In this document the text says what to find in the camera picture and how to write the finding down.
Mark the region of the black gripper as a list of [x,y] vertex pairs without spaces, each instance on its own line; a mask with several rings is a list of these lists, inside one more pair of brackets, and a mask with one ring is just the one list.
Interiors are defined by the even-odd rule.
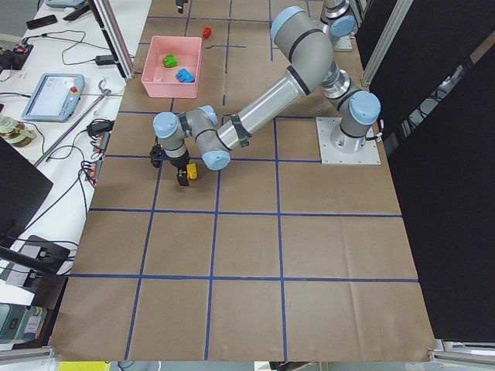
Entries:
[[177,168],[177,182],[180,186],[188,186],[189,178],[186,170],[187,165],[189,164],[189,153],[184,152],[179,157],[173,158],[170,155],[167,155],[167,159],[170,164]]

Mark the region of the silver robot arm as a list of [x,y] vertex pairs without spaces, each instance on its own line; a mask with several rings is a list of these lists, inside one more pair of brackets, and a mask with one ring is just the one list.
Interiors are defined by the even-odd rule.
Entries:
[[303,56],[332,58],[334,46],[357,26],[348,1],[324,1],[319,20],[311,19],[305,9],[290,6],[271,22],[271,45],[289,61]]
[[155,143],[149,153],[153,167],[169,162],[181,186],[189,184],[190,156],[186,138],[196,142],[208,169],[219,171],[230,163],[236,147],[245,148],[253,134],[300,97],[320,89],[341,113],[330,135],[333,147],[343,153],[358,152],[370,140],[367,132],[379,121],[381,102],[361,90],[333,59],[333,45],[307,12],[298,6],[282,10],[271,24],[271,39],[289,61],[285,74],[230,120],[219,125],[210,105],[179,114],[162,112],[153,119]]

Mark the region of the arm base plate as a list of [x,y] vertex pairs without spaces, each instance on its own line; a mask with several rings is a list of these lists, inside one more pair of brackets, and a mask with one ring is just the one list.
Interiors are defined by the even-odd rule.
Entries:
[[332,37],[333,49],[337,52],[351,52],[353,45],[349,35],[343,37]]
[[316,132],[323,165],[380,165],[376,141],[351,138],[341,131],[341,117],[317,117]]

